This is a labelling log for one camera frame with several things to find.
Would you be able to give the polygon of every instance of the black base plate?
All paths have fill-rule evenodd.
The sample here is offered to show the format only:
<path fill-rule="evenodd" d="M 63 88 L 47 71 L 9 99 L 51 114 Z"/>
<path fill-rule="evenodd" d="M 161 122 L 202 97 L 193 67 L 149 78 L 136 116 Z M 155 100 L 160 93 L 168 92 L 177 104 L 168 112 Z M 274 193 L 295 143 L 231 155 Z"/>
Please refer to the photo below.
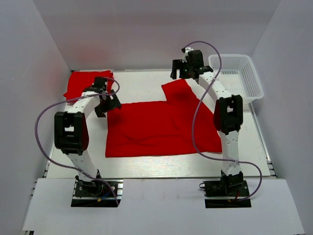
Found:
<path fill-rule="evenodd" d="M 225 193 L 225 189 L 221 185 L 220 181 L 204 181 L 200 185 L 203 184 L 204 186 L 200 188 L 204 189 L 206 197 L 225 197 L 225 196 L 236 197 L 238 192 L 239 197 L 247 197 L 250 195 L 249 188 L 245 180 L 243 184 L 240 186 L 239 191 L 238 192 L 234 191 L 231 194 Z"/>
<path fill-rule="evenodd" d="M 118 182 L 117 181 L 108 181 L 108 183 L 109 183 L 109 185 L 111 185 L 111 187 L 115 187 L 114 193 L 117 195 L 117 184 L 118 184 Z M 76 188 L 75 188 L 74 196 L 81 197 L 81 198 L 82 197 L 95 197 L 95 196 L 101 197 L 101 196 L 103 196 L 103 194 L 110 192 L 110 194 L 107 197 L 113 197 L 112 192 L 110 191 L 108 186 L 105 184 L 103 184 L 103 191 L 104 191 L 104 193 L 100 193 L 99 195 L 92 195 L 87 190 L 84 189 L 82 182 L 78 181 L 78 182 L 76 182 Z"/>

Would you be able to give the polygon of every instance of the red cloth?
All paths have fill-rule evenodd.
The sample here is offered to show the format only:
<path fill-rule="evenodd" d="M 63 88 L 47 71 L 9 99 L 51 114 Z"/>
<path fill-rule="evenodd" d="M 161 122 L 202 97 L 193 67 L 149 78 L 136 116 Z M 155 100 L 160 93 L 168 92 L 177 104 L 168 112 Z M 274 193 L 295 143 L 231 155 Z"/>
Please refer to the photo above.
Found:
<path fill-rule="evenodd" d="M 185 80 L 162 85 L 167 101 L 123 104 L 108 113 L 106 157 L 162 156 L 195 153 L 191 124 L 199 103 Z M 222 151 L 213 114 L 201 104 L 195 139 L 202 152 Z"/>
<path fill-rule="evenodd" d="M 80 97 L 84 89 L 93 84 L 95 77 L 113 78 L 113 73 L 109 70 L 103 72 L 73 72 L 68 80 L 67 92 L 63 96 L 67 100 Z M 111 90 L 112 83 L 112 81 L 108 81 L 108 91 Z"/>

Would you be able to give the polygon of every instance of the perforated basket bottom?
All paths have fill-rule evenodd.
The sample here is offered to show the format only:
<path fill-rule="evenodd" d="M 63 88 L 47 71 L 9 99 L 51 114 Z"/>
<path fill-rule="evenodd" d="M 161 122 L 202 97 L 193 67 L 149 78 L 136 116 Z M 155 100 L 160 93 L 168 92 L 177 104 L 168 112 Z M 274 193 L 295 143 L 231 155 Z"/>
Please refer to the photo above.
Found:
<path fill-rule="evenodd" d="M 239 94 L 241 97 L 246 97 L 244 85 L 238 71 L 222 71 L 218 79 L 220 83 L 232 94 Z"/>

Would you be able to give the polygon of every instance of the white wall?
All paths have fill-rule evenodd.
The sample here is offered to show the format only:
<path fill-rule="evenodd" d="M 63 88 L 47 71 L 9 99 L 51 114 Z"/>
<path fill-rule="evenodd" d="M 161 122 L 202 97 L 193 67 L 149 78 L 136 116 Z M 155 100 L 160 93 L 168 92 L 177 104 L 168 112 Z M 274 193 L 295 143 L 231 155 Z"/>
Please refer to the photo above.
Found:
<path fill-rule="evenodd" d="M 34 2 L 71 70 L 121 70 L 171 68 L 194 40 L 251 55 L 279 0 Z"/>
<path fill-rule="evenodd" d="M 31 0 L 0 1 L 0 55 L 0 233 L 17 235 L 45 168 L 35 143 L 35 119 L 62 99 L 69 70 Z M 50 112 L 40 125 L 48 152 L 52 128 Z"/>
<path fill-rule="evenodd" d="M 255 102 L 278 176 L 313 234 L 313 1 L 282 0 L 252 59 L 265 96 Z"/>

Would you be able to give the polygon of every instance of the plastic basket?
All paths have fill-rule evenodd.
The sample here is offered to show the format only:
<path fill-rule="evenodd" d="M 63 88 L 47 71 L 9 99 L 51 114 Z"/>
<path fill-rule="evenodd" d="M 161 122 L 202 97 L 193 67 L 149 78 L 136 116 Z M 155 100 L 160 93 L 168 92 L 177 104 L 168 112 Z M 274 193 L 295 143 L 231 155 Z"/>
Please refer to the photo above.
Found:
<path fill-rule="evenodd" d="M 233 94 L 240 94 L 244 105 L 261 99 L 263 89 L 251 58 L 247 55 L 221 54 L 222 70 L 218 80 Z M 209 56 L 209 65 L 216 73 L 220 66 L 218 56 Z"/>

